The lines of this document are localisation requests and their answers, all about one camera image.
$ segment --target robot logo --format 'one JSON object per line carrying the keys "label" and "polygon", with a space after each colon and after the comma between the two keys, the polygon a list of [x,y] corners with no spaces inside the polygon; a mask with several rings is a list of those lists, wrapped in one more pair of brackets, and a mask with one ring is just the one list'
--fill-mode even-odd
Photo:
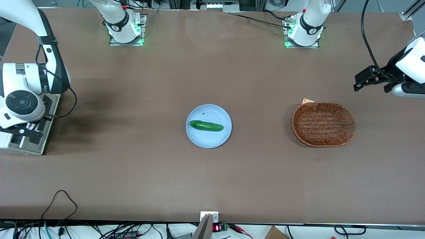
{"label": "robot logo", "polygon": [[119,27],[116,25],[112,25],[110,28],[114,31],[119,31]]}

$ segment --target red digital display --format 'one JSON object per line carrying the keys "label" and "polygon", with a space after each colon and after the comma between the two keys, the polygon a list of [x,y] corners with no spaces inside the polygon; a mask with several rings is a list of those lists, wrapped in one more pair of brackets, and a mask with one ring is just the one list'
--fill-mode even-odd
{"label": "red digital display", "polygon": [[214,223],[214,225],[212,226],[211,231],[212,232],[220,232],[221,231],[220,223]]}

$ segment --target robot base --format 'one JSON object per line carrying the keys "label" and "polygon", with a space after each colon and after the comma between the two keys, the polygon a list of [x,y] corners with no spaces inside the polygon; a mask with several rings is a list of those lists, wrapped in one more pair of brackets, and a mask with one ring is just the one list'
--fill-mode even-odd
{"label": "robot base", "polygon": [[138,16],[140,16],[140,19],[136,19],[136,25],[133,25],[133,29],[136,34],[140,35],[134,38],[131,42],[128,43],[119,43],[117,42],[112,35],[110,34],[111,38],[109,40],[110,46],[143,46],[143,42],[145,40],[145,30],[146,30],[146,21],[147,21],[147,15],[140,15],[139,13],[136,13]]}
{"label": "robot base", "polygon": [[284,26],[290,26],[291,29],[283,28],[283,38],[285,40],[285,47],[286,48],[319,48],[319,37],[317,38],[316,42],[311,46],[300,46],[294,42],[291,38],[288,37],[288,35],[292,34],[292,31],[296,25],[296,15],[291,16],[291,21],[287,22],[285,20],[282,20],[282,25]]}
{"label": "robot base", "polygon": [[[46,104],[46,112],[55,114],[60,94],[41,94],[40,97]],[[22,135],[0,132],[0,154],[42,155],[51,125],[52,121],[45,119],[40,120],[37,125],[28,123],[27,128],[35,127],[36,130],[43,133],[43,137],[36,140]]]}

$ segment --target metal bracket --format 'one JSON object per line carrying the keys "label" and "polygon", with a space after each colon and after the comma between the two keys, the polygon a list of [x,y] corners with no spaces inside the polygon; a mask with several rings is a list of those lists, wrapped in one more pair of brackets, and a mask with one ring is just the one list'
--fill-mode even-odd
{"label": "metal bracket", "polygon": [[212,214],[212,216],[213,216],[213,222],[214,223],[217,223],[218,222],[218,212],[211,212],[211,211],[202,211],[199,221],[202,221],[202,219],[204,218],[204,216],[206,214]]}
{"label": "metal bracket", "polygon": [[18,136],[26,136],[31,139],[41,139],[43,137],[43,133],[41,131],[37,131],[34,129],[29,129],[25,124],[16,125],[14,127],[2,128],[0,127],[0,132],[5,132],[9,134],[14,134]]}
{"label": "metal bracket", "polygon": [[412,16],[415,15],[423,6],[425,6],[425,0],[417,0],[405,11],[400,13],[401,20],[412,20]]}

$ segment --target metal mounting plate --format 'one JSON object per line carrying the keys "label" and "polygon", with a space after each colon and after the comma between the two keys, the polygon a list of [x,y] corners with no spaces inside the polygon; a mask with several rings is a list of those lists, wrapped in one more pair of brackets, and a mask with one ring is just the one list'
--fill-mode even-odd
{"label": "metal mounting plate", "polygon": [[218,222],[218,212],[212,212],[212,211],[202,211],[201,212],[201,216],[200,216],[200,219],[199,219],[199,221],[202,221],[202,219],[204,218],[204,216],[206,215],[206,214],[212,214],[214,217],[213,217],[213,219],[214,219],[214,223],[217,223]]}

